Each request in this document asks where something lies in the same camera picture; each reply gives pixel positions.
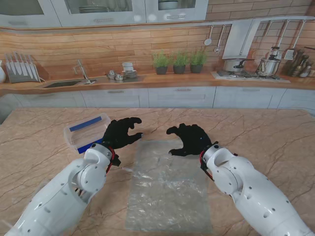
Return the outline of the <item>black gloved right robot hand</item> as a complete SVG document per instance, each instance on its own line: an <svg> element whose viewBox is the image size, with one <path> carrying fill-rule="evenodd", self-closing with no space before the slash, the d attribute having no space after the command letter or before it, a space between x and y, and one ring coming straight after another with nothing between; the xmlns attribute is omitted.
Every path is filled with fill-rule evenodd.
<svg viewBox="0 0 315 236"><path fill-rule="evenodd" d="M175 156L199 155L209 147L218 144L218 141L212 143L207 133L197 124L185 125L181 123L179 127L168 128L166 134L175 134L183 142L182 148L169 151L171 155Z"/></svg>

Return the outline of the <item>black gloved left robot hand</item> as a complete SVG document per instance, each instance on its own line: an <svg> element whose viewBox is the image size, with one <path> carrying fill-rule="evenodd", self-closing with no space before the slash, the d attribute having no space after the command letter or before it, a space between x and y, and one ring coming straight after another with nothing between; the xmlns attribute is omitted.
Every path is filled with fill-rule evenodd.
<svg viewBox="0 0 315 236"><path fill-rule="evenodd" d="M123 148L131 145L142 138L143 133L128 135L129 129L134 129L135 124L141 124L142 120L138 117L112 120L108 125L101 144L112 149Z"/></svg>

